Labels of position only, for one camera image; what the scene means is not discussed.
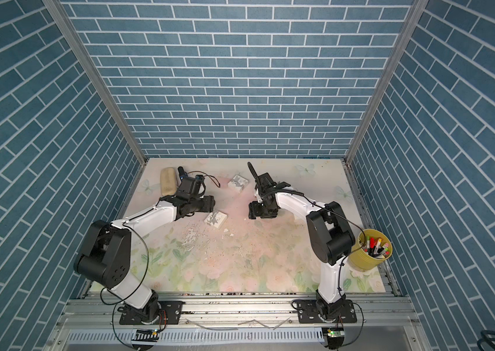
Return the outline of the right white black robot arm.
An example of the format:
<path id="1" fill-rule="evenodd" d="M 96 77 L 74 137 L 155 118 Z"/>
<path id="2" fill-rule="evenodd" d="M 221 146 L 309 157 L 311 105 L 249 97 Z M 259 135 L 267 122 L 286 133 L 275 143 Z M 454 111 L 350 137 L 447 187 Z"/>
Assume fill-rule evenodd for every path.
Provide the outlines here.
<path id="1" fill-rule="evenodd" d="M 255 180 L 256 200 L 249 204 L 250 219 L 274 219 L 281 210 L 307 223 L 310 245 L 321 261 L 321 280 L 317 297 L 326 306 L 345 298 L 342 270 L 356 242 L 354 226 L 336 202 L 322 203 L 308 198 L 285 182 L 277 183 L 268 173 L 250 172 Z"/>

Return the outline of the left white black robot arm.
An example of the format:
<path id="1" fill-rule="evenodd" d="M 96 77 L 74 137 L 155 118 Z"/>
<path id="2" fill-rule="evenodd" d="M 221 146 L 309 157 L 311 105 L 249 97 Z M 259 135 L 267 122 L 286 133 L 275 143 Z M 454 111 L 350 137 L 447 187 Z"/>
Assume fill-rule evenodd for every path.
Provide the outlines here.
<path id="1" fill-rule="evenodd" d="M 137 310 L 156 309 L 155 292 L 130 271 L 132 239 L 196 213 L 211 213 L 210 195 L 161 197 L 158 203 L 113 222 L 98 220 L 89 227 L 76 256 L 74 271 L 107 288 L 121 302 Z"/>

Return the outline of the beige zippered pencil case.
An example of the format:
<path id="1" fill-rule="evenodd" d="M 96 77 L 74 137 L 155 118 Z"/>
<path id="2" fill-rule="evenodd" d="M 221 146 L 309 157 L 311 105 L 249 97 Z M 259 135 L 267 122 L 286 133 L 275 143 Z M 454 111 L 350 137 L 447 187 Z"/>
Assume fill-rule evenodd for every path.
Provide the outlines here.
<path id="1" fill-rule="evenodd" d="M 172 196 L 178 190 L 177 172 L 175 168 L 163 168 L 160 171 L 161 196 Z"/>

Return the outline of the yellow pen cup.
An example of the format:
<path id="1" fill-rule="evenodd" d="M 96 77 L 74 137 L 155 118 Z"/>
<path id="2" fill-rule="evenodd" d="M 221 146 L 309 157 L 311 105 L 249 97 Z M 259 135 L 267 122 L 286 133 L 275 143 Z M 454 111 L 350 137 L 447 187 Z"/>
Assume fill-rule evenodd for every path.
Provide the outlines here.
<path id="1" fill-rule="evenodd" d="M 380 231 L 365 229 L 357 237 L 348 259 L 354 268 L 369 271 L 392 257 L 392 242 Z"/>

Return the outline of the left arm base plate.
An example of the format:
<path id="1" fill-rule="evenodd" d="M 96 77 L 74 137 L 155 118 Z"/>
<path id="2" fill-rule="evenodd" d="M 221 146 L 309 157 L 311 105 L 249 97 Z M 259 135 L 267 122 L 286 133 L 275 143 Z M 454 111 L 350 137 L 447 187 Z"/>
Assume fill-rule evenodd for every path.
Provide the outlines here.
<path id="1" fill-rule="evenodd" d="M 123 326 L 177 325 L 183 305 L 183 301 L 154 301 L 142 309 L 136 309 L 123 304 L 117 308 L 121 313 L 119 323 Z"/>

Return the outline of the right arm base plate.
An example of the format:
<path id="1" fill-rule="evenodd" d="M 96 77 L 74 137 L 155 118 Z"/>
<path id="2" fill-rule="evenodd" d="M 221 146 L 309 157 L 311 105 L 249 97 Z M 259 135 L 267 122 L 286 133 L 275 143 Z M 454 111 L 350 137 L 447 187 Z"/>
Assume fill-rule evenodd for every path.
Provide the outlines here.
<path id="1" fill-rule="evenodd" d="M 291 307 L 297 312 L 301 324 L 356 323 L 357 315 L 351 300 L 341 299 L 333 304 L 324 300 L 293 300 Z"/>

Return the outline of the aluminium front rail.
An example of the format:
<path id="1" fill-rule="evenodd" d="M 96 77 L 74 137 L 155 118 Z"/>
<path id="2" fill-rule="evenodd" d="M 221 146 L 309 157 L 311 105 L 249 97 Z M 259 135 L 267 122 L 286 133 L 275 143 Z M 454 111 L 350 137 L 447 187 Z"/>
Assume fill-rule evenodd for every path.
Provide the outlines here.
<path id="1" fill-rule="evenodd" d="M 47 350 L 428 350 L 409 298 L 353 294 L 326 319 L 309 294 L 160 296 L 161 316 L 133 323 L 92 295 L 71 300 Z"/>

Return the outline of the aluminium corner post left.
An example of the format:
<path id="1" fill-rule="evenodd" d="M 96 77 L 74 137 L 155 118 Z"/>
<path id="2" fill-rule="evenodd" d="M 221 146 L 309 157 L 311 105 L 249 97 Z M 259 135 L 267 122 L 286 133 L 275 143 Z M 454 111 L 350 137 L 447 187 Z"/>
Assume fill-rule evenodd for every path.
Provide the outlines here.
<path id="1" fill-rule="evenodd" d="M 98 71 L 92 57 L 89 55 L 85 45 L 83 44 L 81 38 L 79 37 L 76 28 L 73 26 L 71 20 L 69 19 L 64 7 L 60 1 L 57 0 L 43 0 L 42 3 L 45 8 L 50 13 L 54 23 L 58 26 L 64 39 L 66 39 L 67 44 L 73 51 L 75 57 L 77 58 L 79 64 L 82 66 L 83 71 L 86 73 L 88 79 L 94 86 L 97 94 L 99 95 L 101 101 L 104 103 L 111 118 L 114 120 L 115 124 L 121 131 L 127 144 L 133 151 L 137 161 L 141 166 L 147 164 L 147 157 L 143 153 L 141 147 L 139 146 L 136 138 L 130 130 L 127 122 L 125 121 L 117 103 L 111 95 L 108 87 L 105 85 L 100 72 Z"/>

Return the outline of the aluminium corner post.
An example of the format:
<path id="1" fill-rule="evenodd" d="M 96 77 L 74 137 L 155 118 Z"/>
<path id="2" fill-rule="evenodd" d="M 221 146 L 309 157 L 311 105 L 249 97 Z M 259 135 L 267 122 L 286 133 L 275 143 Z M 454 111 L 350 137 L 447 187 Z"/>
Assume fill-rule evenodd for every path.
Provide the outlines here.
<path id="1" fill-rule="evenodd" d="M 372 124 L 375 113 L 378 110 L 380 102 L 386 93 L 389 86 L 390 80 L 395 74 L 395 70 L 400 63 L 402 55 L 407 48 L 411 36 L 416 29 L 419 19 L 421 18 L 425 8 L 427 7 L 427 0 L 417 0 L 412 3 L 411 9 L 402 25 L 401 33 L 398 35 L 395 45 L 386 62 L 386 67 L 383 69 L 381 77 L 378 80 L 378 84 L 375 88 L 373 96 L 370 98 L 370 102 L 367 106 L 367 110 L 364 112 L 362 120 L 359 127 L 357 128 L 356 134 L 351 141 L 350 147 L 345 155 L 345 163 L 350 165 L 357 157 L 357 152 L 361 146 L 364 136 Z"/>
<path id="2" fill-rule="evenodd" d="M 57 0 L 43 0 L 42 3 L 45 8 L 50 13 L 54 23 L 58 26 L 64 39 L 66 39 L 67 44 L 73 51 L 75 57 L 77 58 L 79 64 L 82 66 L 83 71 L 86 73 L 88 79 L 94 86 L 97 94 L 99 95 L 101 101 L 104 103 L 111 118 L 114 120 L 115 124 L 121 131 L 127 144 L 133 151 L 137 161 L 141 166 L 147 164 L 147 157 L 143 153 L 141 147 L 139 146 L 136 138 L 130 130 L 127 122 L 125 121 L 117 103 L 111 95 L 108 87 L 105 85 L 100 72 L 98 71 L 92 57 L 89 55 L 85 45 L 83 44 L 81 38 L 79 37 L 76 28 L 73 26 L 71 20 L 69 19 L 64 7 L 60 1 Z"/>

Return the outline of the aluminium corner post right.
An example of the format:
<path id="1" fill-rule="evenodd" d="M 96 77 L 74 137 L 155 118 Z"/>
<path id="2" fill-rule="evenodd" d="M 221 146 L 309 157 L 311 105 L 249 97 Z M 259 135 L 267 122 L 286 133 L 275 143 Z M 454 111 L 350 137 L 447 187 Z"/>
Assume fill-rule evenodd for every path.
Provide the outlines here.
<path id="1" fill-rule="evenodd" d="M 359 127 L 357 128 L 356 134 L 351 141 L 350 147 L 345 155 L 345 163 L 350 165 L 357 157 L 357 152 L 361 146 L 364 136 L 372 124 L 375 113 L 378 110 L 380 102 L 386 93 L 389 86 L 390 80 L 395 74 L 395 70 L 400 63 L 402 55 L 407 48 L 411 36 L 416 29 L 419 19 L 421 18 L 425 8 L 427 7 L 427 0 L 417 0 L 412 3 L 411 9 L 402 25 L 401 33 L 398 35 L 395 45 L 386 62 L 386 67 L 383 69 L 381 77 L 378 80 L 378 84 L 375 88 L 373 96 L 370 98 L 370 102 L 367 106 L 367 110 L 364 112 L 362 120 Z"/>

